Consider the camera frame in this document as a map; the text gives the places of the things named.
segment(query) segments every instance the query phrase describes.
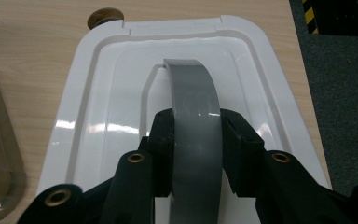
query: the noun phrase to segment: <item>white tray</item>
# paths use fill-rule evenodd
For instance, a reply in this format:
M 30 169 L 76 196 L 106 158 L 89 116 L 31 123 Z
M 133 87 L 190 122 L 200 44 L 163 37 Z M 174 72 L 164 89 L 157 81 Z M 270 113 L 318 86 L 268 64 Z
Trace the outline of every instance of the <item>white tray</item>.
M 310 135 L 264 32 L 233 16 L 186 21 L 112 21 L 80 42 L 48 145 L 37 193 L 61 183 L 84 191 L 114 175 L 153 117 L 171 108 L 163 59 L 195 59 L 208 69 L 222 108 L 241 113 L 266 149 L 294 154 L 327 187 Z M 157 199 L 168 223 L 169 199 Z M 238 199 L 223 176 L 219 223 L 259 223 L 255 200 Z

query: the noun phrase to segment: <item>light wood surface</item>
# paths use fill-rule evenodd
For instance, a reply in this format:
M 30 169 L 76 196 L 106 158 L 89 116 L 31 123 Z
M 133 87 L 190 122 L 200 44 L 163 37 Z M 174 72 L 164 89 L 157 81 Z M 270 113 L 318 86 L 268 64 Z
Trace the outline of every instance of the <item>light wood surface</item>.
M 0 0 L 0 90 L 17 136 L 28 187 L 0 223 L 15 223 L 35 195 L 69 68 L 87 18 L 119 8 L 125 21 L 236 15 L 267 34 L 306 121 L 325 174 L 324 153 L 288 0 Z

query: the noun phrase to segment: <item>carpeted floor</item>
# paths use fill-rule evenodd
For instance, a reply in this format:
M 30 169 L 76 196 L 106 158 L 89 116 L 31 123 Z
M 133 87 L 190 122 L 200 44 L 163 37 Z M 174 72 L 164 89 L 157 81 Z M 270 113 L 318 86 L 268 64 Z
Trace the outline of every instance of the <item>carpeted floor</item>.
M 308 34 L 301 0 L 289 0 L 333 189 L 358 185 L 358 37 Z

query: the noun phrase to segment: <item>gray tape roll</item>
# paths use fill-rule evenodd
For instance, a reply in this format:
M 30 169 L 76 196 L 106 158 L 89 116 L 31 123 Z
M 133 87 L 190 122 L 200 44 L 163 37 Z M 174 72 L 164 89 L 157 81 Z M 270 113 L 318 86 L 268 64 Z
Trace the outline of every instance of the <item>gray tape roll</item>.
M 175 119 L 170 223 L 217 223 L 222 129 L 216 89 L 198 61 L 165 59 L 164 64 Z

